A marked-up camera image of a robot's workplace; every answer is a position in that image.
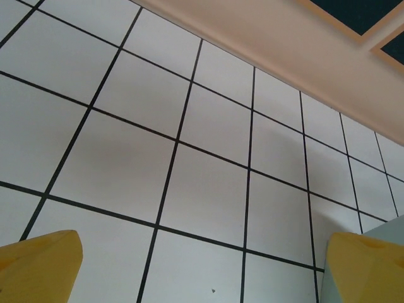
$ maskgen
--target yellow object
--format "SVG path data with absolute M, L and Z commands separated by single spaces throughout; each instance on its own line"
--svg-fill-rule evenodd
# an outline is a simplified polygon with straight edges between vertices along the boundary
M 404 303 L 404 246 L 335 233 L 327 262 L 344 303 Z
M 67 302 L 82 259 L 74 230 L 0 247 L 0 303 Z

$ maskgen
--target yellow plastic piece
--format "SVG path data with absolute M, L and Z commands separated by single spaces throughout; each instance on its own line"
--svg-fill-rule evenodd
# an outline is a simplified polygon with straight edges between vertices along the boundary
M 0 303 L 67 302 L 82 259 L 74 230 L 0 247 Z
M 335 233 L 327 262 L 344 303 L 404 303 L 404 246 Z

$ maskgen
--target light blue object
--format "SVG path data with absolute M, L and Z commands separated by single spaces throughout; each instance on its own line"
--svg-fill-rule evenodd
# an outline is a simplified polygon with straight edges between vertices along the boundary
M 383 241 L 404 245 L 404 216 L 387 222 L 364 235 Z M 326 261 L 324 267 L 323 286 L 321 289 L 321 303 L 343 303 L 334 283 L 333 275 Z

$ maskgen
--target beige ceiling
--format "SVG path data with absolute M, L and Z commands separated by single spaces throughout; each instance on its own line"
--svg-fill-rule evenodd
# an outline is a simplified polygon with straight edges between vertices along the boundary
M 404 75 L 293 0 L 140 0 L 144 7 L 404 145 Z

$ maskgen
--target tiled wall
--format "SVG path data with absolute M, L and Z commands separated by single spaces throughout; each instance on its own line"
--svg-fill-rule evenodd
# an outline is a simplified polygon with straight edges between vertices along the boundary
M 70 302 L 318 302 L 404 214 L 403 147 L 137 4 L 0 6 L 0 245 L 77 230 Z

